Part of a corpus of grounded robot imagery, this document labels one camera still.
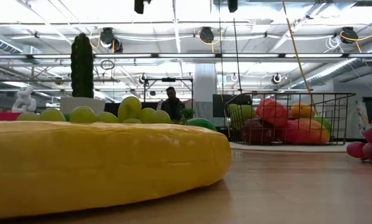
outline wooden floor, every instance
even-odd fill
[[[372,164],[345,153],[233,151],[225,178],[160,200],[5,223],[367,223]]]

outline green cactus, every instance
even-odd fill
[[[81,33],[72,44],[73,97],[93,98],[93,54],[89,38]]]

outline man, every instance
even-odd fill
[[[167,96],[168,99],[162,103],[161,109],[168,113],[171,120],[178,121],[182,118],[180,110],[185,108],[185,104],[176,97],[176,91],[173,87],[168,87]]]

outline wire basket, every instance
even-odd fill
[[[225,104],[230,140],[248,145],[344,145],[354,93],[242,93]]]

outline yellow foam pad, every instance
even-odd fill
[[[0,218],[108,207],[220,180],[227,138],[172,124],[0,122]]]

